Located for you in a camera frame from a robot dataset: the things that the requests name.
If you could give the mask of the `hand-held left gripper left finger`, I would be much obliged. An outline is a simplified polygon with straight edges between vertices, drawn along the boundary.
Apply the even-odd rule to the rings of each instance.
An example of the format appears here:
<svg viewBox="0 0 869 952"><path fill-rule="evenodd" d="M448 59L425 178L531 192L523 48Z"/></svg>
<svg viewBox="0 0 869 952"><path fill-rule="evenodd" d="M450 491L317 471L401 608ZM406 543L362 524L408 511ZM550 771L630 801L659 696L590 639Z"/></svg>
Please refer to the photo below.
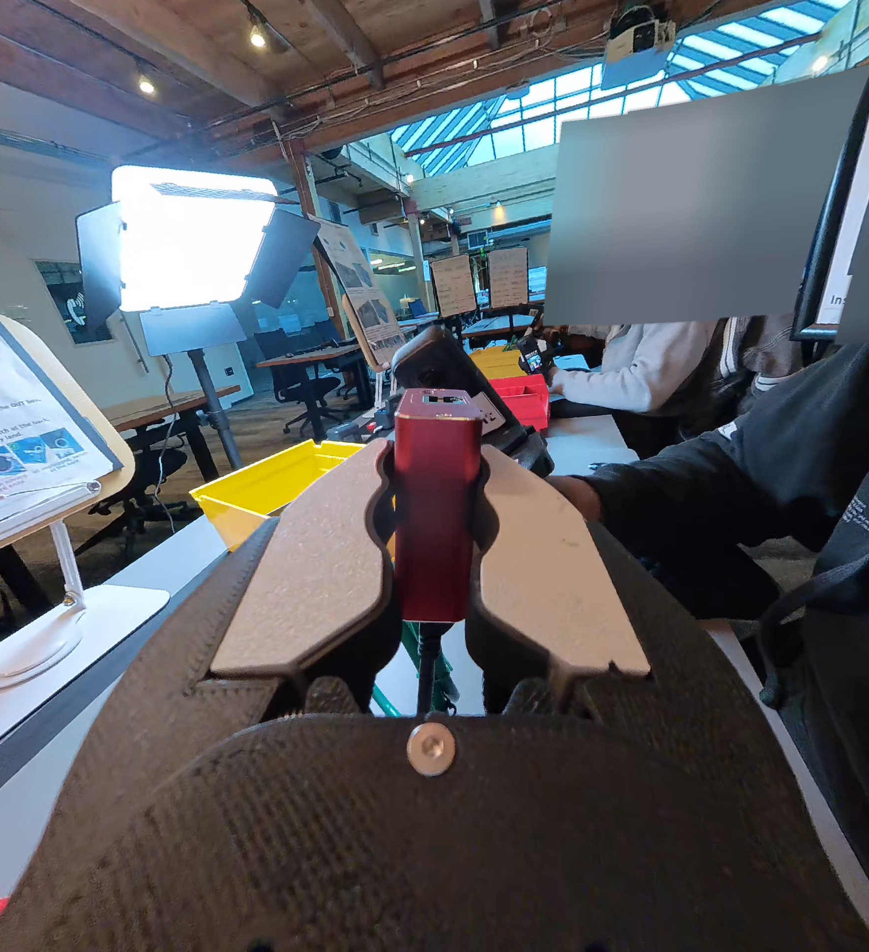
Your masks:
<svg viewBox="0 0 869 952"><path fill-rule="evenodd" d="M214 688L303 700L324 675L367 708L393 659L401 621L385 542L392 533L387 466L393 444L374 440L318 479L210 578Z"/></svg>

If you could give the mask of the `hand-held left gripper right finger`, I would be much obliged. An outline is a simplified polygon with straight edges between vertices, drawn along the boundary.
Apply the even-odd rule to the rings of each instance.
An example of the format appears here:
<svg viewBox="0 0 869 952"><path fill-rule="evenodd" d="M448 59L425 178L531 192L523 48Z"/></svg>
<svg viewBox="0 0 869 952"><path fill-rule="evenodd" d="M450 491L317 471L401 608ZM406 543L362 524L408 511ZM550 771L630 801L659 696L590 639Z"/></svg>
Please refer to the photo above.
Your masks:
<svg viewBox="0 0 869 952"><path fill-rule="evenodd" d="M482 470L468 652L486 707L505 707L523 683L547 691L554 708L583 695L648 696L651 664L581 514L493 447Z"/></svg>

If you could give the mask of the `red ethernet adapter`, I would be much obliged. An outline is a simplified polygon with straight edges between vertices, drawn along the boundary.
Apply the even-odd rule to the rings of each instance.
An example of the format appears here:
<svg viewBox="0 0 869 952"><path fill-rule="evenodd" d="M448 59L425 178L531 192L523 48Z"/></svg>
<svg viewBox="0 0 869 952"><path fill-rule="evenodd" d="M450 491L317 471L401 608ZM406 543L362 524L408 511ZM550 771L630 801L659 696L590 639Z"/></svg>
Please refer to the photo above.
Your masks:
<svg viewBox="0 0 869 952"><path fill-rule="evenodd" d="M413 387L394 417L394 577L403 619L464 618L482 417L462 390Z"/></svg>

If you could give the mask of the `person's right forearm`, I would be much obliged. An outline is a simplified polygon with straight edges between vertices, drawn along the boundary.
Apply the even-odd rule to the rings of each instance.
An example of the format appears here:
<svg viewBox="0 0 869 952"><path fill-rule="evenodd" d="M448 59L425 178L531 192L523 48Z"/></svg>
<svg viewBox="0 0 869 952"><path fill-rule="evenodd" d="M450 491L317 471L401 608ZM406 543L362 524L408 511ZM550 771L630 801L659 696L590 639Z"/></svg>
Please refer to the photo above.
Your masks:
<svg viewBox="0 0 869 952"><path fill-rule="evenodd" d="M600 524L700 619L762 615L780 588L743 547L792 537L822 549L866 472L833 434L745 423L582 477Z"/></svg>

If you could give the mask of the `person's right hand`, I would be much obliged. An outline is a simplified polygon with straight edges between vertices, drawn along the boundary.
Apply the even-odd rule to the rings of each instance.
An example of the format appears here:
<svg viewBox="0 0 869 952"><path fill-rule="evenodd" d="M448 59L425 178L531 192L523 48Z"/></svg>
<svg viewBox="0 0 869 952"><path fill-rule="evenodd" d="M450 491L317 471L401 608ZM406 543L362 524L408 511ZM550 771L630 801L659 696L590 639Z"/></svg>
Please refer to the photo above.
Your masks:
<svg viewBox="0 0 869 952"><path fill-rule="evenodd" d="M600 523L602 521L602 499L588 480L566 475L551 475L546 478L546 482L580 512L585 522Z"/></svg>

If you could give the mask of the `whiteboard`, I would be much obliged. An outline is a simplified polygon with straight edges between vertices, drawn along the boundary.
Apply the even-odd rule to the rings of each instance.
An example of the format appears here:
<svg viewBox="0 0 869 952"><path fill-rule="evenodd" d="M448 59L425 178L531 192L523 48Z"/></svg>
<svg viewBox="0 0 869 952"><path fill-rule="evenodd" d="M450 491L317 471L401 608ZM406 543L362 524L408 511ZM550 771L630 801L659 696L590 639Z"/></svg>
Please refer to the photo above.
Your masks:
<svg viewBox="0 0 869 952"><path fill-rule="evenodd" d="M491 310L529 302L528 250L524 246L494 249L488 254Z"/></svg>
<svg viewBox="0 0 869 952"><path fill-rule="evenodd" d="M466 254L430 260L430 272L442 319L463 317L477 310L470 257Z"/></svg>

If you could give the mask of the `small red bin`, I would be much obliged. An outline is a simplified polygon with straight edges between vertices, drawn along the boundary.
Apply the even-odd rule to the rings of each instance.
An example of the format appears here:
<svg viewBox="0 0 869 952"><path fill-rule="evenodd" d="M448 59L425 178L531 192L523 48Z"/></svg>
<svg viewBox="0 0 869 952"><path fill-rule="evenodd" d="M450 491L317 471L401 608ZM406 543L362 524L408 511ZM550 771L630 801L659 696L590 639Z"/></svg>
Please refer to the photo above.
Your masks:
<svg viewBox="0 0 869 952"><path fill-rule="evenodd" d="M550 422L550 393L540 374L515 375L489 380L498 397L518 422L536 431L547 429Z"/></svg>

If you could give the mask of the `poster board easel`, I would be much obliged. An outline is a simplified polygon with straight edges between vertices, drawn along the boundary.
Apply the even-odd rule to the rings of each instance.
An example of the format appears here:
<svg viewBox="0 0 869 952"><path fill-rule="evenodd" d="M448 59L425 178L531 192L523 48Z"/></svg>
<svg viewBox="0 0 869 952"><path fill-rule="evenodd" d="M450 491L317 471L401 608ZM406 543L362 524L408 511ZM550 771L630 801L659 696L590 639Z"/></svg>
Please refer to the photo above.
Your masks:
<svg viewBox="0 0 869 952"><path fill-rule="evenodd" d="M384 375L392 370L393 358L405 345L406 338L351 230L313 214L308 213L306 217L318 225L315 242L342 285L346 316L367 365L376 374L374 405L378 409Z"/></svg>

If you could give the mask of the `wooden desk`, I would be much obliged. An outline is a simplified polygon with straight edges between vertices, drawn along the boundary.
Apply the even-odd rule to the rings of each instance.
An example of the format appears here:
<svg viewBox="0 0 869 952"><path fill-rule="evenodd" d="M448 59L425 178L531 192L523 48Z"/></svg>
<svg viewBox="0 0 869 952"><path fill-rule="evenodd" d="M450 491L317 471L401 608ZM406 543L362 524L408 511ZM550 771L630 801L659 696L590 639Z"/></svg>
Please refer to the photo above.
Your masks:
<svg viewBox="0 0 869 952"><path fill-rule="evenodd" d="M371 404L367 362L361 349L354 342L329 345L309 351L286 351L260 361L255 366L276 371L283 377L298 376L298 380L286 380L286 384L288 388L299 388L298 400L305 405L314 429L321 427L323 418L333 416L333 411L329 411L325 406L330 390L324 389L324 382L328 380L328 377L321 377L318 374L318 370L322 367L333 377L342 378L345 374L352 376L357 394L356 406L359 411L368 410Z"/></svg>
<svg viewBox="0 0 869 952"><path fill-rule="evenodd" d="M156 450L169 436L183 438L203 481L211 482L219 472L201 430L200 411L206 405L205 393L192 390L168 399L165 395L139 398L102 412L134 453Z"/></svg>

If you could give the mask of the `black office chair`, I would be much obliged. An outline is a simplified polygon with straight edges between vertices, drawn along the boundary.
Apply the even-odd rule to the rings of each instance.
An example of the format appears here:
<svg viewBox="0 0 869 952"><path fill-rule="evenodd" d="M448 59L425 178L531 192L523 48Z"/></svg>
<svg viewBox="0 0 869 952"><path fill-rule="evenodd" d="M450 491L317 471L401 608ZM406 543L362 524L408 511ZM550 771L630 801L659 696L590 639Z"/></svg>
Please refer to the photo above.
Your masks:
<svg viewBox="0 0 869 952"><path fill-rule="evenodd" d="M262 352L264 361L281 358L295 358L314 352L321 348L323 341L318 331L306 330L298 334L289 335L283 329L259 332L254 335L256 343ZM310 424L312 438L316 443L322 442L325 437L323 418L340 422L333 411L328 410L326 396L342 385L337 376L320 377L317 369L319 360L316 360L314 376L309 376L309 363L281 363L269 364L273 377L274 398L279 403L298 402L305 406L304 415L291 419L284 426L284 432L289 433L290 425L301 422L303 430Z"/></svg>

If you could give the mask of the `person's black hoodie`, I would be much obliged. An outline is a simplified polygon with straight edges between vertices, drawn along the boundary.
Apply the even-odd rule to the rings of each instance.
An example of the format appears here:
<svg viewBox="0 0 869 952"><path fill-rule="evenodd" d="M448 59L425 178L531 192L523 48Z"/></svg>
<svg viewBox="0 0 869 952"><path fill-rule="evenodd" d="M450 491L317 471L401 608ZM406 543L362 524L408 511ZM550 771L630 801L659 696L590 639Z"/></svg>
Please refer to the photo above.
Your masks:
<svg viewBox="0 0 869 952"><path fill-rule="evenodd" d="M844 348L716 434L783 533L828 533L760 624L776 710L869 881L869 346Z"/></svg>

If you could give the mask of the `ceiling projector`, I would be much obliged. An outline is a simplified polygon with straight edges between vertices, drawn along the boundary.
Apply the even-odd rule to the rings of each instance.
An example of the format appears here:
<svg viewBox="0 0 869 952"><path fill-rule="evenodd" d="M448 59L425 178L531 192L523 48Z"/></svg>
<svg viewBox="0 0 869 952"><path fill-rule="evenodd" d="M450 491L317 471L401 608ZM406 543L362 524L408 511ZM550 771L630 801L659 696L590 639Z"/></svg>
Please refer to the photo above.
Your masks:
<svg viewBox="0 0 869 952"><path fill-rule="evenodd" d="M658 74L677 33L668 2L624 2L609 21L600 89L627 87Z"/></svg>

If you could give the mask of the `black framed tag sign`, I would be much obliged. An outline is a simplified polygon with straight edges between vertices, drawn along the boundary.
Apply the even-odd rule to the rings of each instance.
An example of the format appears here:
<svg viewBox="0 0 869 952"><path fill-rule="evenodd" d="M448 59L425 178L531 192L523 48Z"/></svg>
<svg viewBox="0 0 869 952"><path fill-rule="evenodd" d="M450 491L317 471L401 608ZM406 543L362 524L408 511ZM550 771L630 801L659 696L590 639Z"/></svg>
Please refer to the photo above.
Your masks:
<svg viewBox="0 0 869 952"><path fill-rule="evenodd" d="M792 339L869 343L869 74L814 232Z"/></svg>

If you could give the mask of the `wall poster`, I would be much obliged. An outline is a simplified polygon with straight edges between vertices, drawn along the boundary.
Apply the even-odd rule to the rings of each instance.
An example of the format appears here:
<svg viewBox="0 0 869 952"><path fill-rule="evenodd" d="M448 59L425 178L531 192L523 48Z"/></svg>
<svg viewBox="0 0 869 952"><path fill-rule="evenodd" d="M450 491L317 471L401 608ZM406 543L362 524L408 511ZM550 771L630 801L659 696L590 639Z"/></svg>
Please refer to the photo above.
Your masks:
<svg viewBox="0 0 869 952"><path fill-rule="evenodd" d="M95 327L89 323L80 265L46 260L36 260L34 264L76 346L114 339L106 322Z"/></svg>

